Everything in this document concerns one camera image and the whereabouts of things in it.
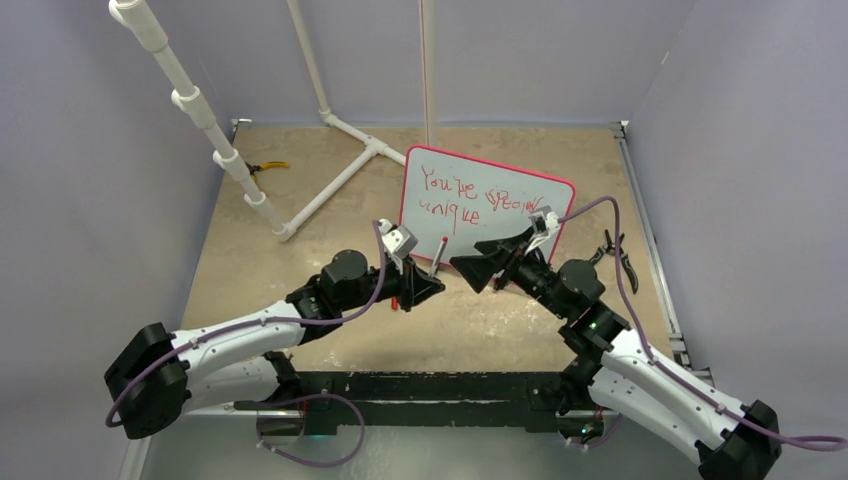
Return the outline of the red whiteboard marker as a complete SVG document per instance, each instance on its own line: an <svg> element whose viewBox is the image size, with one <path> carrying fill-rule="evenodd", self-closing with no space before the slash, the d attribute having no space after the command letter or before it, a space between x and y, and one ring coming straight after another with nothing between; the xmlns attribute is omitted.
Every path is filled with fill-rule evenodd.
<svg viewBox="0 0 848 480"><path fill-rule="evenodd" d="M435 278L437 275L448 241L449 238L447 236L443 236L438 244L437 251L433 259L431 260L431 264L428 270L428 276L430 278Z"/></svg>

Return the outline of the red-framed whiteboard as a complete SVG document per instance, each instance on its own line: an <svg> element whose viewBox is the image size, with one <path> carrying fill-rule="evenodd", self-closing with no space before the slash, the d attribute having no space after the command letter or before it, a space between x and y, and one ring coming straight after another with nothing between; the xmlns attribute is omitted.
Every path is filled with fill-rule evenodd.
<svg viewBox="0 0 848 480"><path fill-rule="evenodd" d="M399 222L418 239L413 255L472 255L478 241L512 237L541 207L566 215L576 188L565 179L422 145L406 154Z"/></svg>

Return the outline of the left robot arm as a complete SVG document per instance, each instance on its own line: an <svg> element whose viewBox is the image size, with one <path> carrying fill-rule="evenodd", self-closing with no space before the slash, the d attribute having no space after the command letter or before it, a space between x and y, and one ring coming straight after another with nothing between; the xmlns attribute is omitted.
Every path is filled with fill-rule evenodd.
<svg viewBox="0 0 848 480"><path fill-rule="evenodd" d="M395 263L383 254L372 267L361 252L342 250L302 287L257 312L194 330L147 325L104 374L113 399L105 423L136 440L216 404L287 408L298 382L282 350L330 334L376 302L395 299L410 311L444 289L410 256Z"/></svg>

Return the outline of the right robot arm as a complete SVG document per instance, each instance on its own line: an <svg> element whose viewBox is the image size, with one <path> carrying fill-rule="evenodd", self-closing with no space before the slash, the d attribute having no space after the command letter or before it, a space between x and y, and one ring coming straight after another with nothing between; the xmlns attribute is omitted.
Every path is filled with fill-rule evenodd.
<svg viewBox="0 0 848 480"><path fill-rule="evenodd" d="M552 269L530 247L532 232L476 243L451 266L475 292L515 284L563 320L558 332L575 353L553 396L565 413L589 403L616 410L692 460L703 479L763 479L782 448L776 412L721 393L643 346L627 320L601 299L594 265L581 259Z"/></svg>

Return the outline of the black-handled pliers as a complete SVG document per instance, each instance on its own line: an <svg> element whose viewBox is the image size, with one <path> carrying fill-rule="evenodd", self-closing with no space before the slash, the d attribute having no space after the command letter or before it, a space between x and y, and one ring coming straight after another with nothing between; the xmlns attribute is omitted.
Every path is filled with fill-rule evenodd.
<svg viewBox="0 0 848 480"><path fill-rule="evenodd" d="M595 253L588 259L588 261L592 265L597 265L605 256L614 257L615 252L617 251L616 242L618 241L619 243L621 243L625 238L625 234L622 233L618 236L617 240L614 240L609 230L604 230L604 236L604 243L600 245L596 249ZM619 248L618 251L622 263L622 269L630 283L632 293L636 294L639 291L640 287L638 275L635 272L635 269L630 261L629 255L621 248Z"/></svg>

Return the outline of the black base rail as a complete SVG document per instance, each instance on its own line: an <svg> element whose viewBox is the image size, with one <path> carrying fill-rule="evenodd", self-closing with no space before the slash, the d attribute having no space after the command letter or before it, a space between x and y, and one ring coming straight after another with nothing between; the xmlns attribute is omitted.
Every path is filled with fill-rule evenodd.
<svg viewBox="0 0 848 480"><path fill-rule="evenodd" d="M305 407L308 435L333 435L359 417L368 426L522 428L560 430L569 414L592 415L587 393L568 391L558 372L301 371L265 400L238 410Z"/></svg>

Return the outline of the yellow-handled pliers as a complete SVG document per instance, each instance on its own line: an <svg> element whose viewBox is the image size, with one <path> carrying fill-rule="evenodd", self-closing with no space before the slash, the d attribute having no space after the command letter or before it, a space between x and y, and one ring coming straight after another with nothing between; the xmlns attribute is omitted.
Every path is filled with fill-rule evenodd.
<svg viewBox="0 0 848 480"><path fill-rule="evenodd" d="M272 161L265 162L260 164L247 164L248 173L253 180L256 180L257 174L259 172L271 170L271 169L289 169L290 164L284 161Z"/></svg>

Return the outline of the aluminium extrusion frame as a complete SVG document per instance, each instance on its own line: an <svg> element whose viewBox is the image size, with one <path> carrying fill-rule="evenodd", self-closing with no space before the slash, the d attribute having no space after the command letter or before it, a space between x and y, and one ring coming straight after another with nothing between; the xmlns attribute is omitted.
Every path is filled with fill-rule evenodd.
<svg viewBox="0 0 848 480"><path fill-rule="evenodd" d="M685 339L680 330L676 313L671 304L664 272L657 250L656 238L647 219L642 219L640 227L644 236L644 244L649 256L655 282L656 293L661 300L662 309L667 318L668 337L664 348L656 349L655 353L666 356L676 365L690 371L696 378L714 387L711 374L706 369L696 369L688 356ZM550 264L555 252L555 241L558 233L549 238L538 250ZM426 359L447 349L467 347L471 341L483 332L499 332L507 329L510 319L521 319L528 326L533 326L540 311L546 311L558 330L563 326L563 320L557 318L522 292L519 288L514 294L504 292L490 293L481 297L472 297L471 288L462 283L456 274L450 274L446 280L440 280L446 286L444 292L414 307L417 311L417 325L410 332L406 343L400 343L396 338L389 338L381 351L382 361L405 361L407 368L400 371L385 369L362 370L355 366L347 366L335 371L339 372L534 372L510 370L486 371L480 368L466 368L457 371L446 369L430 369ZM575 359L575 353L569 349L569 363ZM286 352L282 350L282 358L294 370L295 377L299 370L295 369ZM178 418L196 411L221 407L227 412L254 413L260 420L279 418L284 410L259 411L238 410L236 402L216 404L198 408L180 415ZM297 399L291 400L292 426L290 433L306 434L304 414L305 407ZM563 434L568 444L584 450L598 447L612 432L612 427L604 422L604 415L612 409L597 406L592 415L583 412L569 414L565 425L558 430Z"/></svg>

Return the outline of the white PVC pipe frame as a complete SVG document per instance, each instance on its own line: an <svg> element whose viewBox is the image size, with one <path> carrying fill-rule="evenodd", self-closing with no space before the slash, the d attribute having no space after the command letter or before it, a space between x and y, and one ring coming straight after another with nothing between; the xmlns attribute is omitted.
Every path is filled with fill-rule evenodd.
<svg viewBox="0 0 848 480"><path fill-rule="evenodd" d="M161 23L144 0L110 1L108 10L112 18L129 30L140 46L151 54L171 83L170 100L185 113L214 147L213 162L241 186L245 203L262 217L279 242L288 241L298 229L313 216L355 173L368 161L382 156L404 166L406 155L390 147L381 139L345 122L336 116L330 106L321 74L317 66L302 7L298 1L289 1L287 7L304 57L307 71L318 102L322 122L363 144L364 150L325 186L294 217L285 221L249 173L247 163L233 146L202 90L191 80L187 71L170 46L169 37Z"/></svg>

